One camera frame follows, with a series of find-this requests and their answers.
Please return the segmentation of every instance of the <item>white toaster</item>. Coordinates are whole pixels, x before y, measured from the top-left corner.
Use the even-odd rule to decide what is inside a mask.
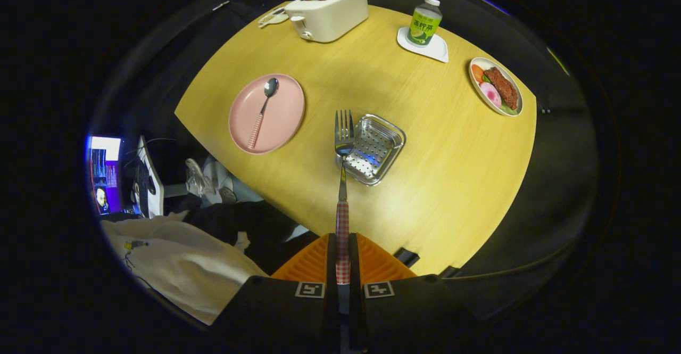
[[[294,0],[284,7],[301,38],[330,43],[369,17],[367,0]]]

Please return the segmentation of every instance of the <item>bottle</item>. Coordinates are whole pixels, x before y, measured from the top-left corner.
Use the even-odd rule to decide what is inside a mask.
[[[442,12],[438,8],[440,0],[426,0],[425,3],[418,5],[414,9],[414,16],[411,18],[409,33],[406,38],[418,46],[426,46],[433,38],[435,30],[442,21]]]

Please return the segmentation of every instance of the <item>metal basket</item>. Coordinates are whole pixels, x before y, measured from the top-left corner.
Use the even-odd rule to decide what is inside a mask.
[[[365,114],[355,124],[355,145],[345,159],[346,174],[367,186],[378,185],[405,142],[406,134],[397,126],[375,114]],[[340,159],[337,155],[339,169]]]

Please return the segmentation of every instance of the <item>monitor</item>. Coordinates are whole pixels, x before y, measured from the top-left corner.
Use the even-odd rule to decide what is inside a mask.
[[[90,196],[100,215],[122,211],[121,165],[122,140],[114,137],[89,136],[86,160],[89,167]]]

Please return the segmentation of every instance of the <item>yellow table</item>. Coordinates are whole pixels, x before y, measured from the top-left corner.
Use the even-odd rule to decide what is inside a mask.
[[[475,56],[496,60],[442,28],[449,63],[410,53],[396,41],[409,21],[369,6],[365,22],[328,44],[299,38],[289,22],[258,29],[253,21],[206,63],[175,114],[232,174],[319,235],[335,231],[335,111],[352,109],[355,119],[377,114],[399,126],[406,144],[381,184],[348,179],[350,230],[388,252],[416,252],[421,259],[411,269],[438,274],[466,264],[508,211],[532,152],[536,101],[513,75],[523,112],[492,111],[467,67]],[[268,73],[296,78],[305,115],[286,145],[250,155],[229,136],[229,109],[241,88]]]

